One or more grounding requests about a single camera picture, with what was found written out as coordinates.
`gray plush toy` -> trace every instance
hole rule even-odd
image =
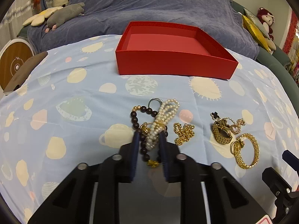
[[[84,3],[76,3],[65,6],[64,8],[55,11],[47,20],[47,28],[45,30],[46,33],[57,29],[59,26],[63,25],[66,21],[69,21],[75,17],[84,15],[84,9],[82,8]]]

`silver ring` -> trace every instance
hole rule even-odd
[[[153,100],[159,101],[161,104],[163,103],[163,101],[162,101],[161,99],[159,99],[159,98],[153,98],[153,99],[151,99],[151,100],[149,101],[148,108],[150,108],[150,103],[151,103],[151,101],[153,101]]]

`black clover pendant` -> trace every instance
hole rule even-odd
[[[213,112],[213,113],[211,113],[211,116],[212,116],[212,119],[213,119],[213,120],[218,120],[218,119],[220,119],[220,117],[219,117],[219,115],[218,115],[217,112]]]

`bed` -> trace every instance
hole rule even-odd
[[[231,80],[117,72],[115,49],[121,35],[103,35],[48,51],[26,82],[0,101],[0,193],[21,223],[81,162],[98,164],[132,140],[130,112],[151,98],[176,98],[181,106],[169,123],[191,123],[195,136],[181,152],[197,162],[220,162],[269,213],[275,197],[262,182],[265,168],[275,168],[293,186],[298,176],[283,160],[289,149],[298,157],[299,120],[278,79],[265,66],[228,50],[238,61]],[[152,104],[158,109],[159,104]],[[234,120],[243,117],[242,133],[258,140],[260,159],[241,169],[229,145],[211,132],[211,112]],[[147,114],[138,115],[149,121]],[[245,162],[253,147],[242,149]],[[167,184],[162,168],[149,168],[138,157],[135,181],[120,185],[121,223],[179,223],[180,185]]]
[[[37,52],[98,35],[122,34],[130,21],[164,21],[200,27],[225,48],[255,59],[257,43],[242,28],[232,0],[69,0],[84,2],[84,16],[45,34],[45,23],[29,27],[28,39]]]

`dark wooden bead bracelet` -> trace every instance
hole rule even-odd
[[[146,141],[145,138],[147,137],[146,135],[143,134],[141,128],[139,127],[139,123],[138,123],[138,118],[137,118],[137,110],[140,110],[143,113],[147,113],[150,114],[152,117],[156,117],[158,112],[157,111],[153,111],[151,108],[146,108],[146,106],[135,106],[131,112],[131,122],[133,123],[133,128],[140,134],[140,153],[143,155],[142,159],[143,161],[148,161],[150,159],[150,156],[147,154],[147,149],[145,148],[146,146]],[[165,136],[168,136],[168,132],[167,132],[167,126],[165,126]]]

